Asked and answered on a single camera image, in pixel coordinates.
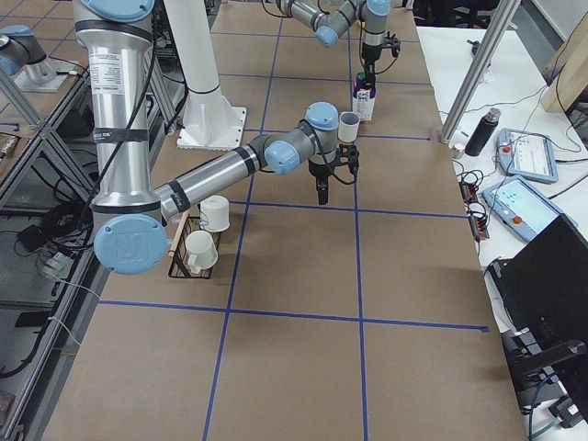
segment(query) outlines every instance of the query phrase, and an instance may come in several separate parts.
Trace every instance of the white pillar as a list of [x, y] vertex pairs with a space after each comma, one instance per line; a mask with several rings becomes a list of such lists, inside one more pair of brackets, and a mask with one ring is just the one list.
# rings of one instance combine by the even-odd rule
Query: white pillar
[[241, 144], [246, 109], [222, 95], [203, 0], [164, 0], [189, 95], [177, 146], [228, 150]]

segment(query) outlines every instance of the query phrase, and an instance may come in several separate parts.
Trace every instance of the black wire rack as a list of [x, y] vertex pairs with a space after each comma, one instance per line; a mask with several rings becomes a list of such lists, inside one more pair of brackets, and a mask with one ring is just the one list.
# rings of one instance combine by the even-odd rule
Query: black wire rack
[[[191, 232], [195, 232], [200, 230], [200, 217], [199, 216], [188, 216], [186, 219], [186, 223], [184, 224], [184, 228], [182, 229], [182, 234], [180, 235], [180, 240], [177, 244], [177, 247], [174, 251], [174, 256], [172, 257], [172, 264], [169, 267], [169, 271], [167, 275], [170, 278], [205, 278], [209, 279], [212, 276], [212, 270], [214, 266], [208, 269], [202, 269], [199, 273], [192, 273], [190, 271], [190, 267], [187, 264], [187, 259], [189, 255], [186, 250], [186, 238]], [[216, 246], [217, 250], [219, 249], [219, 244], [221, 243], [221, 232], [211, 232], [212, 240], [214, 241], [214, 246]]]

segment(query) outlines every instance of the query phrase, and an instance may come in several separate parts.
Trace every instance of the black bottle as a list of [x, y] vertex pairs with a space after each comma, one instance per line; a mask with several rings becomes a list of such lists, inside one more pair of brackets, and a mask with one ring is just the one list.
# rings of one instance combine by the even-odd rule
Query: black bottle
[[474, 130], [471, 138], [469, 138], [468, 145], [466, 145], [466, 155], [478, 156], [481, 150], [486, 145], [486, 142], [492, 136], [494, 129], [498, 126], [498, 118], [500, 117], [500, 110], [492, 107], [490, 111], [484, 115], [478, 127]]

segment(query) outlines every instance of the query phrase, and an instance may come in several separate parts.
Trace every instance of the white table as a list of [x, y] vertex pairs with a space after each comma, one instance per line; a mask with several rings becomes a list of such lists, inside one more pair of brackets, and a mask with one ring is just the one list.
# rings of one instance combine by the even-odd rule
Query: white table
[[[445, 120], [451, 105], [458, 94], [459, 87], [471, 64], [471, 45], [467, 40], [481, 41], [484, 35], [482, 29], [462, 28], [418, 28], [419, 37], [423, 45], [424, 57], [431, 77], [431, 83], [435, 88], [435, 99], [441, 119]], [[537, 106], [540, 96], [545, 90], [545, 81], [533, 64], [523, 43], [514, 31], [507, 31], [492, 58], [492, 66], [469, 103], [468, 109], [491, 105], [494, 103], [513, 103], [525, 96], [530, 97], [516, 105], [496, 105], [502, 111], [500, 123], [491, 141], [475, 158], [464, 155], [459, 161], [465, 170], [480, 169], [485, 175], [494, 170], [493, 156], [495, 140], [502, 128], [533, 131], [548, 135], [555, 143], [564, 149], [580, 150], [576, 142], [582, 146], [580, 138], [574, 129], [569, 129], [568, 119], [555, 113], [546, 112], [540, 104]], [[457, 130], [451, 143], [467, 143], [467, 137], [461, 132], [471, 134], [476, 128], [480, 118], [488, 112], [490, 106], [481, 110], [466, 113], [462, 118], [459, 130]], [[582, 147], [579, 153], [565, 152], [555, 149], [557, 159], [572, 160], [588, 157]], [[579, 177], [588, 173], [588, 163], [558, 164], [559, 182], [555, 184], [541, 184], [533, 182], [533, 185], [546, 196], [558, 193]], [[479, 195], [484, 188], [502, 182], [504, 174], [500, 168], [493, 175], [484, 178]], [[554, 199], [554, 202], [569, 216], [575, 219], [578, 230], [584, 237], [588, 237], [588, 200], [585, 192], [588, 190], [588, 180], [582, 181], [578, 186]], [[486, 267], [496, 257], [509, 258], [515, 256], [525, 245], [511, 229], [506, 227], [495, 214], [491, 215], [489, 234], [491, 239], [481, 242], [480, 263]], [[502, 300], [493, 285], [490, 277], [486, 277], [486, 285], [494, 307], [494, 316], [502, 331], [512, 328], [512, 324], [504, 313]], [[534, 414], [533, 426], [535, 430], [545, 425], [551, 418], [548, 405], [544, 403]], [[552, 429], [540, 438], [544, 441], [583, 441], [588, 440], [588, 424], [581, 422], [573, 429]]]

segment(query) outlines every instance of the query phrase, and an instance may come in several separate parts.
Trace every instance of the white cable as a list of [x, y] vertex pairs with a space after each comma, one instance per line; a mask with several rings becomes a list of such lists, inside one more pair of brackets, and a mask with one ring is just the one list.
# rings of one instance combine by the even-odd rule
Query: white cable
[[55, 280], [56, 282], [64, 283], [65, 285], [71, 285], [72, 287], [85, 289], [87, 292], [89, 292], [94, 297], [96, 297], [98, 300], [100, 300], [100, 296], [95, 291], [93, 291], [92, 289], [90, 289], [88, 287], [85, 287], [84, 285], [78, 285], [77, 283], [68, 282], [67, 280], [63, 280], [62, 278], [58, 278], [58, 277], [51, 277], [51, 279]]
[[69, 328], [68, 328], [67, 326], [65, 326], [65, 323], [63, 323], [63, 322], [62, 322], [61, 320], [59, 320], [57, 317], [50, 317], [50, 318], [49, 318], [49, 319], [47, 319], [47, 320], [53, 320], [53, 321], [57, 322], [58, 324], [60, 324], [60, 325], [62, 326], [62, 328], [63, 328], [63, 329], [64, 329], [64, 330], [65, 330], [65, 331], [66, 331], [66, 332], [67, 332], [67, 333], [70, 335], [70, 337], [72, 337], [72, 340], [74, 340], [74, 341], [75, 341], [75, 343], [76, 343], [78, 346], [81, 346], [81, 345], [82, 345], [82, 343], [81, 343], [81, 342], [80, 342], [80, 341], [79, 341], [77, 338], [75, 338], [75, 337], [74, 337], [74, 335], [73, 335], [73, 334], [72, 334], [72, 332], [69, 330]]

